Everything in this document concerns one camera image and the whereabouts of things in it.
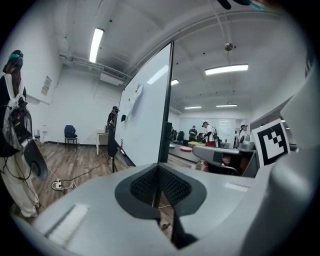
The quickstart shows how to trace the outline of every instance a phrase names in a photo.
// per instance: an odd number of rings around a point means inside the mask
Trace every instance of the ceiling fixture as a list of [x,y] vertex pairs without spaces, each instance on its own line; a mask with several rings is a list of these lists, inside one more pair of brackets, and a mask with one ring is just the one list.
[[247,71],[248,67],[248,64],[220,66],[206,69],[205,74],[208,76],[225,72]]
[[176,84],[179,84],[178,79],[174,79],[174,80],[171,81],[171,85],[172,85],[172,86],[174,86],[174,85],[176,85]]
[[169,66],[165,65],[157,73],[155,73],[153,77],[151,77],[148,80],[147,84],[152,85],[155,81],[157,81],[160,77],[162,77],[165,73],[167,73],[168,70],[169,70]]
[[105,31],[101,28],[96,28],[94,30],[92,43],[91,43],[90,57],[89,57],[89,61],[91,61],[93,63],[96,63],[100,41],[101,41],[101,38],[102,38],[102,35],[104,34],[104,32]]
[[186,106],[184,109],[185,109],[185,110],[189,110],[189,109],[201,109],[201,107],[200,107],[200,106]]
[[228,104],[228,105],[216,105],[217,108],[224,108],[224,107],[237,107],[237,104]]

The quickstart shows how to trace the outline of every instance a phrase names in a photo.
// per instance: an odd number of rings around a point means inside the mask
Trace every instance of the electrical outlet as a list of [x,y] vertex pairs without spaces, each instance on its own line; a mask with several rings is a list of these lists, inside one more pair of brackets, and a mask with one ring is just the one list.
[[56,188],[57,190],[61,190],[61,189],[62,189],[61,179],[57,179],[57,180],[56,180],[55,188]]

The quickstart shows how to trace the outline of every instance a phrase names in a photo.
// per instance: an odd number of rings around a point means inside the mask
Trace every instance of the black shirt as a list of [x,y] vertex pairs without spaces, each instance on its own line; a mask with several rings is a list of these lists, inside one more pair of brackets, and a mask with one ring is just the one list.
[[[24,88],[22,94],[24,97],[27,96],[26,88]],[[7,89],[7,83],[6,83],[5,77],[2,76],[0,78],[0,106],[7,105],[9,101],[10,101],[10,96]],[[6,107],[0,107],[0,157],[2,158],[11,157],[15,153],[19,152],[19,150],[13,148],[7,143],[2,133],[2,129],[4,127],[4,118],[5,118],[6,110],[7,110]]]

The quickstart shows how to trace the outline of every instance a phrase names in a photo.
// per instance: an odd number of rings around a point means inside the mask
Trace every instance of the black mesh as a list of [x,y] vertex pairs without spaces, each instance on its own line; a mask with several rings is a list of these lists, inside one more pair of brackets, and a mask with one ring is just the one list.
[[172,206],[191,193],[192,187],[189,183],[161,167],[158,167],[158,170],[160,189]]
[[153,168],[131,183],[130,192],[138,200],[150,204],[153,200],[153,193],[157,187],[157,183],[157,168]]

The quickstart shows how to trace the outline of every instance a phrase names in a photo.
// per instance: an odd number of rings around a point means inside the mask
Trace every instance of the white table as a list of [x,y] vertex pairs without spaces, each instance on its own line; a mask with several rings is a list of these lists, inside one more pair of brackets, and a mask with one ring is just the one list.
[[95,140],[95,146],[96,146],[96,155],[99,155],[99,137],[100,136],[109,136],[109,132],[105,132],[104,130],[96,130],[96,140]]

